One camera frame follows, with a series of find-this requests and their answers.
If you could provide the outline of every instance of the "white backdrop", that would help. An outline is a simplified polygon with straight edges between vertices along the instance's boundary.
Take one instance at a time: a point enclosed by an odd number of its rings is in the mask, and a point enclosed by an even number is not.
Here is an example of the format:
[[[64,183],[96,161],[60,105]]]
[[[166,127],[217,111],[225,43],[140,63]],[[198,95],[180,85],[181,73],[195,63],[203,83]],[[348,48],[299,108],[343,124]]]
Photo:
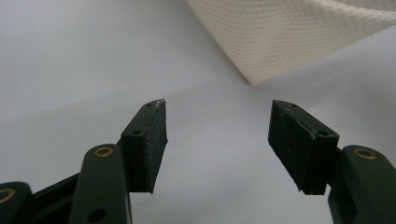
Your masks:
[[[134,223],[332,223],[269,147],[273,99],[396,164],[396,29],[250,86],[182,0],[0,3],[0,183],[33,192],[167,101],[169,143]]]

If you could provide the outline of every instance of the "textured white cloth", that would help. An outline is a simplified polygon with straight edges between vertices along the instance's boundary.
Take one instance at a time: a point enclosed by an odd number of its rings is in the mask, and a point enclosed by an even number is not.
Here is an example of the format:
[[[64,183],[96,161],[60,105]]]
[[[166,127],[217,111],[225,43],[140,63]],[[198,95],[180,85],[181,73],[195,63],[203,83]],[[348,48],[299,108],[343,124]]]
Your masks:
[[[188,0],[252,84],[396,24],[395,0]]]

